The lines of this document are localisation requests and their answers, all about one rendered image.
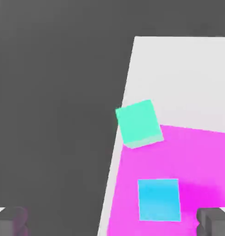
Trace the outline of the small cyan cube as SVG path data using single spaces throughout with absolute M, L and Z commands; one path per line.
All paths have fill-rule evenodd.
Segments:
M 138 208 L 141 221 L 180 222 L 179 180 L 139 179 Z

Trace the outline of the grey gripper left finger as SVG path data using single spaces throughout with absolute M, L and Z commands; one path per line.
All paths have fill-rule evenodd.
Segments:
M 0 212 L 0 236 L 29 236 L 28 212 L 23 207 L 6 207 Z

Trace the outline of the small mint green cube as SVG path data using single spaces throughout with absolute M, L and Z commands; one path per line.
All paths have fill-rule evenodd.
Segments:
M 139 148 L 164 140 L 150 100 L 117 108 L 115 114 L 126 147 Z

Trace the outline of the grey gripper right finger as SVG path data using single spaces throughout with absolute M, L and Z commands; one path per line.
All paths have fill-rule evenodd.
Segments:
M 225 207 L 199 208 L 196 236 L 225 236 Z

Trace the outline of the large magenta box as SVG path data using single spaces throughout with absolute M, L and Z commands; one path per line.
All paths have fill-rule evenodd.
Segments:
M 225 207 L 225 133 L 162 126 L 164 141 L 121 152 L 107 236 L 196 236 L 200 207 Z M 176 178 L 181 221 L 139 220 L 138 180 Z

